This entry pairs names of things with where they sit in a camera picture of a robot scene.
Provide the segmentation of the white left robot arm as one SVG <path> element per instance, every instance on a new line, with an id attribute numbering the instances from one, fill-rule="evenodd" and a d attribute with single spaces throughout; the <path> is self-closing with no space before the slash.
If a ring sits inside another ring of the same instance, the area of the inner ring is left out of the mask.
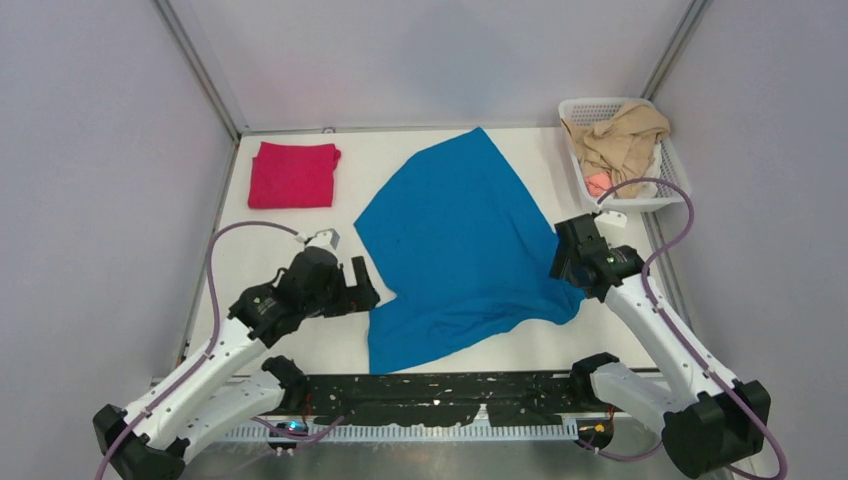
<path id="1" fill-rule="evenodd" d="M 363 257 L 351 260 L 355 283 L 331 248 L 307 246 L 271 282 L 249 287 L 213 330 L 209 344 L 149 393 L 125 407 L 107 404 L 93 418 L 103 460 L 123 479 L 176 479 L 209 444 L 236 426 L 278 409 L 298 412 L 309 381 L 296 364 L 268 350 L 314 317 L 367 312 L 380 301 Z"/>

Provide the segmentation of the blue t shirt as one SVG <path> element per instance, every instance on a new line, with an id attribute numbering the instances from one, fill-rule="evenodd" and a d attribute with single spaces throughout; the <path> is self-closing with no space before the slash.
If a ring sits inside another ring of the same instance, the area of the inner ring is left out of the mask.
<path id="1" fill-rule="evenodd" d="M 557 235 L 481 128 L 412 155 L 354 226 L 394 295 L 370 314 L 374 374 L 441 359 L 528 319 L 565 324 L 584 300 L 550 276 Z"/>

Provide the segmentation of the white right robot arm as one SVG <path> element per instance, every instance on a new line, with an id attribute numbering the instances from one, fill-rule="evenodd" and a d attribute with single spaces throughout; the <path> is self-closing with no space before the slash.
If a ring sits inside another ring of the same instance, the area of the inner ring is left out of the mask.
<path id="1" fill-rule="evenodd" d="M 760 453 L 771 397 L 742 382 L 695 337 L 657 292 L 646 262 L 628 246 L 612 247 L 593 214 L 556 224 L 550 275 L 614 313 L 666 382 L 658 386 L 603 352 L 572 366 L 571 397 L 584 410 L 614 406 L 657 434 L 673 465 L 697 479 Z"/>

